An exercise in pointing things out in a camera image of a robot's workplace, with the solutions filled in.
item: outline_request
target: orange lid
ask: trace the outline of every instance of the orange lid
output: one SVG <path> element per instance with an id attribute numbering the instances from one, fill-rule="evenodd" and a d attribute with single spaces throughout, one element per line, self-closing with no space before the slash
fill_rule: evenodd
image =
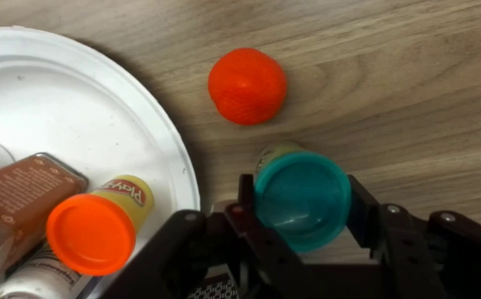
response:
<path id="1" fill-rule="evenodd" d="M 126 264 L 136 229 L 115 202 L 77 194 L 52 211 L 47 239 L 68 267 L 88 276 L 108 276 Z"/>

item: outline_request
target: paper plate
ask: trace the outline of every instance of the paper plate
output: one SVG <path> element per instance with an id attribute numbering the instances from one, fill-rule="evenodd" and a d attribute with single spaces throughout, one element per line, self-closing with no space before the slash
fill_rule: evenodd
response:
<path id="1" fill-rule="evenodd" d="M 189 154 L 174 124 L 128 71 L 70 38 L 0 28 L 0 144 L 15 159 L 47 151 L 87 174 L 146 179 L 156 209 L 138 247 L 176 209 L 199 209 Z"/>

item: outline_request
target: plastic cup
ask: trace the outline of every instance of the plastic cup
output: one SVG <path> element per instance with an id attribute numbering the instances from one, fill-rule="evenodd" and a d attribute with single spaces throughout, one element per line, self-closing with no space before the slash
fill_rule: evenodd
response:
<path id="1" fill-rule="evenodd" d="M 295 251 L 319 249 L 345 227 L 352 204 L 347 174 L 329 158 L 282 143 L 256 168 L 256 214 Z"/>

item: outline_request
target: plate rim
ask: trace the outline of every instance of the plate rim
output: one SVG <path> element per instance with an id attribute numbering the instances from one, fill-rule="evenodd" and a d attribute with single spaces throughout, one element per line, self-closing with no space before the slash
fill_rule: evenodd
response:
<path id="1" fill-rule="evenodd" d="M 65 36 L 65 35 L 58 35 L 58 33 L 53 33 L 53 31 L 45 31 L 45 30 L 38 30 L 38 28 L 27 28 L 27 26 L 14 25 L 14 26 L 0 26 L 0 40 L 4 40 L 4 38 L 5 40 L 7 38 L 27 38 L 27 40 L 35 40 L 35 41 L 40 41 L 40 43 L 48 43 L 52 46 L 65 48 L 70 53 L 80 55 L 83 58 L 93 60 L 95 63 L 100 63 L 100 65 L 103 65 L 106 68 L 110 68 L 116 76 L 120 76 L 118 80 L 126 81 L 126 85 L 130 88 L 138 91 L 140 96 L 143 100 L 146 100 L 146 104 L 151 109 L 155 109 L 155 113 L 159 116 L 161 123 L 168 128 L 169 136 L 174 141 L 174 144 L 171 148 L 178 151 L 178 156 L 181 158 L 179 161 L 181 161 L 181 164 L 184 164 L 184 171 L 188 171 L 189 184 L 188 184 L 186 193 L 188 193 L 188 196 L 193 198 L 193 206 L 191 207 L 198 209 L 198 211 L 201 209 L 201 194 L 199 194 L 199 186 L 198 186 L 198 176 L 196 176 L 194 164 L 193 164 L 191 154 L 188 151 L 188 146 L 184 144 L 184 141 L 181 138 L 181 133 L 178 131 L 174 121 L 169 118 L 169 114 L 159 104 L 156 96 L 148 88 L 145 88 L 145 85 L 138 78 L 135 78 L 128 70 L 125 70 L 121 65 L 118 65 L 115 60 L 111 60 L 105 53 L 98 51 L 96 48 L 93 48 L 90 45 L 85 45 L 82 41 L 77 41 L 77 40 L 73 40 L 70 36 Z M 110 86 L 106 86 L 106 85 L 103 85 L 100 81 L 96 81 L 96 83 L 105 86 L 108 91 L 113 91 L 113 88 L 110 88 Z M 155 136 L 153 129 L 145 123 L 143 116 L 140 116 L 138 121 L 148 129 L 148 133 L 151 136 Z M 179 206 L 179 201 L 176 201 L 176 198 L 174 198 L 176 194 L 173 194 L 173 191 L 169 191 L 169 194 L 173 196 L 171 201 L 174 202 L 173 212 L 178 211 L 178 209 L 188 207 L 188 206 Z"/>

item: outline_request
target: wooden table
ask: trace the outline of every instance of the wooden table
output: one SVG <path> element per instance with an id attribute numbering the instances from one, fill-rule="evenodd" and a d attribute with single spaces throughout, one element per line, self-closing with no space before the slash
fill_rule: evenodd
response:
<path id="1" fill-rule="evenodd" d="M 184 134 L 206 209 L 236 198 L 262 146 L 295 139 L 383 202 L 481 221 L 481 0 L 15 0 L 0 25 L 77 38 L 138 76 Z M 237 46 L 289 75 L 271 123 L 236 126 L 209 100 L 213 63 Z"/>

